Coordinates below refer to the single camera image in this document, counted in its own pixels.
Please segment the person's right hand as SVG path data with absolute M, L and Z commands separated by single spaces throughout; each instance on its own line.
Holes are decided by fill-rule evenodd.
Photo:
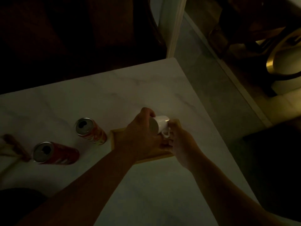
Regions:
M 165 144 L 165 140 L 163 140 L 163 148 L 171 152 L 178 162 L 192 173 L 200 168 L 200 164 L 205 159 L 205 155 L 198 147 L 193 136 L 184 129 L 180 143 L 167 145 Z

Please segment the person's left hand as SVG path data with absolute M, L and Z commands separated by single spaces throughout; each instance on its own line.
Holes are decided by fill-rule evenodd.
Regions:
M 163 148 L 163 136 L 153 135 L 149 130 L 149 120 L 140 120 L 139 114 L 122 132 L 120 141 L 112 151 L 114 161 L 133 165 L 153 148 Z

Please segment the white ceramic cup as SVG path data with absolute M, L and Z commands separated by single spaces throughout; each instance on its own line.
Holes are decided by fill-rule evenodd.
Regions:
M 161 134 L 165 139 L 170 138 L 170 127 L 168 125 L 169 118 L 167 116 L 156 116 L 149 118 L 149 130 L 153 135 Z

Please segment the person's right forearm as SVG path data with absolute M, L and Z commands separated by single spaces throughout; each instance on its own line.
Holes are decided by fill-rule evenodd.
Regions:
M 285 226 L 247 196 L 202 152 L 188 151 L 192 173 L 219 226 Z

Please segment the person's left forearm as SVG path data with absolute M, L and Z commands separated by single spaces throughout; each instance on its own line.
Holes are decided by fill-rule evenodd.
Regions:
M 16 226 L 93 226 L 139 154 L 134 146 L 118 146 Z

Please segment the wooden tray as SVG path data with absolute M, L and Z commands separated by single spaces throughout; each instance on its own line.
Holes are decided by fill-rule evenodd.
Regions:
M 122 137 L 122 132 L 125 128 L 121 129 L 113 129 L 110 131 L 110 138 L 111 138 L 111 151 L 115 149 L 115 145 L 120 141 Z M 150 162 L 154 160 L 164 159 L 168 157 L 172 157 L 173 154 L 169 151 L 164 151 L 160 148 L 153 148 L 148 155 L 143 156 L 135 164 Z

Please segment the orange drink can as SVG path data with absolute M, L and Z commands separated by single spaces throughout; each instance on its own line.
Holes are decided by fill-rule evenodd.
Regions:
M 102 145 L 107 141 L 105 131 L 90 118 L 80 118 L 75 123 L 76 134 L 92 143 Z

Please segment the red drink can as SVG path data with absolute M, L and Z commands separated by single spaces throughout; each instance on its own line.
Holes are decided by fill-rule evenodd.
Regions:
M 33 148 L 32 158 L 39 164 L 70 165 L 79 160 L 80 152 L 62 144 L 42 142 Z

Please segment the dark furniture piece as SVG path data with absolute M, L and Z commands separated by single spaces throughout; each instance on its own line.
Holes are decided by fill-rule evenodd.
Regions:
M 229 47 L 276 37 L 301 24 L 301 0 L 215 0 L 222 8 L 208 43 L 222 58 Z

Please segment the gold-rimmed round seat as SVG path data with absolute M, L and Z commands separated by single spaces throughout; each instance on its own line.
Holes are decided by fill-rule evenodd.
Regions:
M 266 70 L 272 80 L 301 77 L 301 27 L 284 28 L 266 54 Z

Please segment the person's dark clothing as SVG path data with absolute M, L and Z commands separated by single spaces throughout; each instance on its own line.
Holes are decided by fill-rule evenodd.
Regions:
M 0 226 L 14 226 L 48 197 L 29 188 L 0 190 Z

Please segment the white door frame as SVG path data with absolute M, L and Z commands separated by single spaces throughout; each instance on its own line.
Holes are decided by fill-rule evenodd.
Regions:
M 150 8 L 166 43 L 166 58 L 174 57 L 187 0 L 150 0 Z

